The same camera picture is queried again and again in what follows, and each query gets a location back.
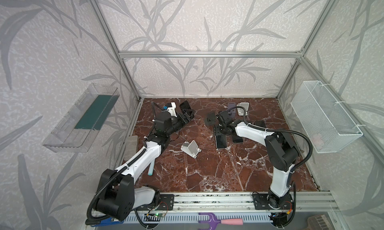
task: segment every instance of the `white mesh basket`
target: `white mesh basket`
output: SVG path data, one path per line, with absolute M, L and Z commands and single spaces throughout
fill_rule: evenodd
M 320 81 L 304 81 L 291 105 L 318 153 L 338 152 L 362 132 Z

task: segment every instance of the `pink handle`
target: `pink handle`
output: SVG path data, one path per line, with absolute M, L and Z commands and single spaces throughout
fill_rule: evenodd
M 228 224 L 228 225 L 243 225 L 243 219 L 242 218 L 222 219 L 221 223 Z

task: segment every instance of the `transparent bin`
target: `transparent bin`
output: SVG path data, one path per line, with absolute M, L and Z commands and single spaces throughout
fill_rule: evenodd
M 320 81 L 304 81 L 291 105 L 318 153 L 338 152 L 362 136 L 360 128 Z
M 45 138 L 43 146 L 54 152 L 87 152 L 119 96 L 117 87 L 98 86 L 91 83 L 55 129 Z

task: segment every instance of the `leaf pattern wallpaper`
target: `leaf pattern wallpaper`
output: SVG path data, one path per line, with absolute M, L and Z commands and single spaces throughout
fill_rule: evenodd
M 0 229 L 79 229 L 138 102 L 86 0 L 0 0 Z M 87 153 L 44 138 L 90 83 L 120 97 Z
M 297 51 L 326 0 L 98 0 L 120 51 Z M 294 59 L 135 58 L 142 96 L 275 97 Z
M 383 9 L 384 0 L 339 0 L 306 54 L 382 143 Z M 290 102 L 303 80 L 314 79 L 300 67 L 279 100 L 290 127 L 298 131 L 303 128 Z M 361 139 L 337 153 L 314 153 L 309 165 L 321 189 L 332 191 L 350 229 L 382 229 L 384 166 Z

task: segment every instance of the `marble surface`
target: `marble surface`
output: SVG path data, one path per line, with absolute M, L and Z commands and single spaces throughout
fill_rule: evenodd
M 139 136 L 139 149 L 143 137 L 152 126 L 151 101 L 160 106 L 167 102 L 179 104 L 188 100 L 196 111 L 195 118 L 177 134 L 171 135 L 167 149 L 155 161 L 154 173 L 148 168 L 136 182 L 136 187 L 152 185 L 163 192 L 205 191 L 268 191 L 272 182 L 273 166 L 265 146 L 249 139 L 242 144 L 233 144 L 227 136 L 228 147 L 216 149 L 213 127 L 206 127 L 204 118 L 209 112 L 226 110 L 230 102 L 249 102 L 248 121 L 263 120 L 269 128 L 288 129 L 275 98 L 146 98 L 142 105 L 134 135 Z M 196 159 L 181 151 L 181 145 L 195 140 L 202 150 Z M 301 166 L 293 174 L 298 191 L 317 191 L 307 167 Z

